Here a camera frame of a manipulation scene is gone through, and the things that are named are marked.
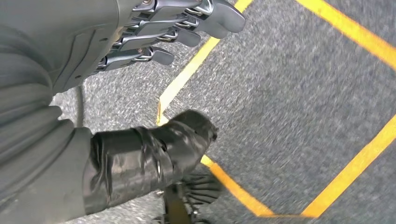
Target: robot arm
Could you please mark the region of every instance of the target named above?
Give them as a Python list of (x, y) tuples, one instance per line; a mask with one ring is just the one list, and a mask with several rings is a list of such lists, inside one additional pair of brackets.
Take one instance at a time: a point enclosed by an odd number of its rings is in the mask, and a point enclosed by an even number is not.
[[(169, 52), (152, 46), (157, 42), (194, 46), (200, 40), (194, 31), (223, 37), (222, 29), (243, 28), (243, 16), (230, 14), (232, 6), (208, 2), (0, 2), (2, 224), (52, 224), (99, 212), (194, 169), (216, 137), (198, 112), (186, 111), (157, 129), (92, 136), (88, 128), (58, 120), (61, 110), (49, 104), (97, 72), (151, 60), (171, 63)], [(239, 22), (230, 25), (225, 12)]]

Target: black wrapped boot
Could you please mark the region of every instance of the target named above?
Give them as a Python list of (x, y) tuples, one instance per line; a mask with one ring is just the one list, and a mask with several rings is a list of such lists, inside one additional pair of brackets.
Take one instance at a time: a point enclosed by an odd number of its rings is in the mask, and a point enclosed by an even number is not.
[(162, 127), (97, 133), (84, 174), (84, 202), (92, 214), (180, 181), (200, 162), (216, 128), (185, 111)]

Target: yellow line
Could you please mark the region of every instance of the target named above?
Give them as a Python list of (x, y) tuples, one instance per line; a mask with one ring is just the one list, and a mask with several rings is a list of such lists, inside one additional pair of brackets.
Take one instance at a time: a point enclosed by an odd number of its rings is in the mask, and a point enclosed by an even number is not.
[(296, 0), (396, 70), (396, 48), (323, 0)]
[(217, 179), (233, 194), (243, 205), (258, 217), (276, 216), (267, 206), (259, 202), (241, 186), (239, 186), (224, 170), (209, 157), (204, 155), (201, 163), (206, 165)]
[(319, 217), (396, 138), (396, 115), (301, 213)]

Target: black robotic foot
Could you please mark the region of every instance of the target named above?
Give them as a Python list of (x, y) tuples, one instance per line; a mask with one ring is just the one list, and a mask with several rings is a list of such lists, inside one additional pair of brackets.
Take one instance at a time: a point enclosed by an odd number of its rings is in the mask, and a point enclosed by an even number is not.
[(212, 174), (188, 175), (182, 181), (158, 191), (165, 205), (165, 214), (152, 220), (152, 224), (210, 224), (198, 219), (199, 207), (213, 203), (222, 186)]

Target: gray carpet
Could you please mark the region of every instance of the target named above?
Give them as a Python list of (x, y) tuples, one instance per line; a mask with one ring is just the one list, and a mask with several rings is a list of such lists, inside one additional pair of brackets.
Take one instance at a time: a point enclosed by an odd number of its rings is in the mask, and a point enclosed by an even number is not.
[[(329, 3), (396, 45), (392, 0)], [(245, 30), (229, 35), (165, 111), (207, 113), (220, 128), (208, 155), (276, 213), (300, 213), (396, 114), (395, 72), (294, 0), (255, 0)], [(93, 132), (155, 126), (158, 98), (197, 52), (165, 45), (172, 66), (142, 63), (86, 80)], [(75, 119), (73, 91), (54, 104)], [(215, 224), (394, 224), (396, 143), (316, 220), (256, 218), (229, 192), (202, 211)], [(146, 224), (149, 195), (70, 222)]]

